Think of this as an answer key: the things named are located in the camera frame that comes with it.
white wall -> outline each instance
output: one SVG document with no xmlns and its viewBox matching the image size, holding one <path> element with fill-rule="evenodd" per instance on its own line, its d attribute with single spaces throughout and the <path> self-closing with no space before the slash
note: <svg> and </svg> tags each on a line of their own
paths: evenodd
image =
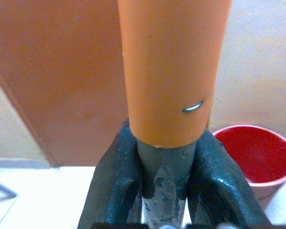
<svg viewBox="0 0 286 229">
<path fill-rule="evenodd" d="M 36 144 L 14 107 L 10 104 L 1 87 L 0 159 L 27 159 L 46 163 L 44 154 Z"/>
<path fill-rule="evenodd" d="M 234 0 L 210 130 L 254 124 L 286 137 L 286 0 Z"/>
</svg>

white floor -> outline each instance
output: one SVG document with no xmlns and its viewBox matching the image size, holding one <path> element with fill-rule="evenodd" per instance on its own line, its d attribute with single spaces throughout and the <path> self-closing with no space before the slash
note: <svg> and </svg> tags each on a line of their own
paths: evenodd
<svg viewBox="0 0 286 229">
<path fill-rule="evenodd" d="M 0 169 L 0 183 L 18 193 L 0 193 L 0 229 L 75 229 L 94 167 Z M 190 222 L 188 210 L 184 224 Z"/>
</svg>

baseboard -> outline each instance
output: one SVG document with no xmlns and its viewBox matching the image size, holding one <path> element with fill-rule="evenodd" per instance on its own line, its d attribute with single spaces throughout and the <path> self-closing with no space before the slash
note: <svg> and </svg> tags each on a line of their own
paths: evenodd
<svg viewBox="0 0 286 229">
<path fill-rule="evenodd" d="M 0 158 L 1 168 L 50 168 L 46 160 L 32 160 L 22 158 Z"/>
</svg>

gray pipe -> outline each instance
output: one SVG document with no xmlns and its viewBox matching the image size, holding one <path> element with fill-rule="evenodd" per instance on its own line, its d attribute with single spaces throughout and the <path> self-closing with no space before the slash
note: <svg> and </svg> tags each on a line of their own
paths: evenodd
<svg viewBox="0 0 286 229">
<path fill-rule="evenodd" d="M 143 165 L 143 215 L 150 229 L 181 228 L 196 142 L 156 148 L 139 140 Z"/>
</svg>

tile floor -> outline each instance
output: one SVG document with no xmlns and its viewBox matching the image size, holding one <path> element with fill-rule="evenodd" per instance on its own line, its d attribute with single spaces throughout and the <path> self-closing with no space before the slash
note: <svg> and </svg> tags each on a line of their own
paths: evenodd
<svg viewBox="0 0 286 229">
<path fill-rule="evenodd" d="M 0 229 L 77 228 L 93 173 L 94 167 L 0 168 L 0 183 L 18 193 L 0 193 Z"/>
</svg>

